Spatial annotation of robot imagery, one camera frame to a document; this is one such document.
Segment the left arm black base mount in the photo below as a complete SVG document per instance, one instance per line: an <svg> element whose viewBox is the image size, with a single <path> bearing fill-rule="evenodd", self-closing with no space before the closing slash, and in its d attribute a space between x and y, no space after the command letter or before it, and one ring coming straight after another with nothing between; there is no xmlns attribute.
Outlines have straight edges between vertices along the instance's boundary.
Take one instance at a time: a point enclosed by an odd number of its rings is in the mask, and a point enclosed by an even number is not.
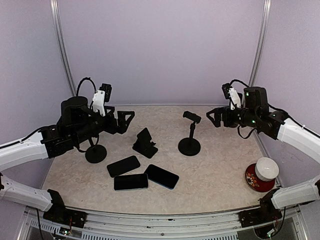
<svg viewBox="0 0 320 240"><path fill-rule="evenodd" d="M87 213L69 208L55 208L44 212L43 218L54 223L83 229Z"/></svg>

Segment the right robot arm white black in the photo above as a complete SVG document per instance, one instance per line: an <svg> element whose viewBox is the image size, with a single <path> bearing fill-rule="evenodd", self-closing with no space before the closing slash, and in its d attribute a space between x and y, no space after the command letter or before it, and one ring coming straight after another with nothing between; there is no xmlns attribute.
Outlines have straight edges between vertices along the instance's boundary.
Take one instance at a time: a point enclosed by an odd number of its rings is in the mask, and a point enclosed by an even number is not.
<svg viewBox="0 0 320 240"><path fill-rule="evenodd" d="M263 87L246 87L243 90L244 104L231 84L222 86L228 106L217 107L206 113L216 128L250 127L274 140L281 141L303 152L316 162L320 161L320 136L296 122L286 111L275 108L270 111L267 91ZM287 206L310 203L320 199L320 178L291 187L271 190L260 200L260 207L248 214L260 222L282 216L281 209Z"/></svg>

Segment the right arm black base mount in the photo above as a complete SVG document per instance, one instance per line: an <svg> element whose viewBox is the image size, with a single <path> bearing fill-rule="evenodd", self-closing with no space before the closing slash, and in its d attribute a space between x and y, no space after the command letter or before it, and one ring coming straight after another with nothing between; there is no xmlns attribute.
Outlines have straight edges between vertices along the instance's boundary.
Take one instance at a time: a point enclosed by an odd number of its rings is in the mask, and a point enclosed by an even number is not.
<svg viewBox="0 0 320 240"><path fill-rule="evenodd" d="M275 221L282 218L282 213L279 210L273 212L263 212L260 209L244 210L238 213L239 221L242 228L260 225Z"/></svg>

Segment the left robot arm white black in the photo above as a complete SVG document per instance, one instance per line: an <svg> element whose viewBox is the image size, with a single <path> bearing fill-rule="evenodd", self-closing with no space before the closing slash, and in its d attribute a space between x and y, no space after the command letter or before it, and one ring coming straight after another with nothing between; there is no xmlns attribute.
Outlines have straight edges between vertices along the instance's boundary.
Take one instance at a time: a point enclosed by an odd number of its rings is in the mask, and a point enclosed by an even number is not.
<svg viewBox="0 0 320 240"><path fill-rule="evenodd" d="M74 96L61 103L61 117L56 125L43 126L30 135L1 145L0 170L35 160L53 159L66 152L79 149L80 144L99 138L101 132L124 134L135 116L134 111L114 112L114 107L102 106L107 113L89 108L84 96ZM0 176L0 198L43 212L50 212L63 223L70 211L55 190L41 190Z"/></svg>

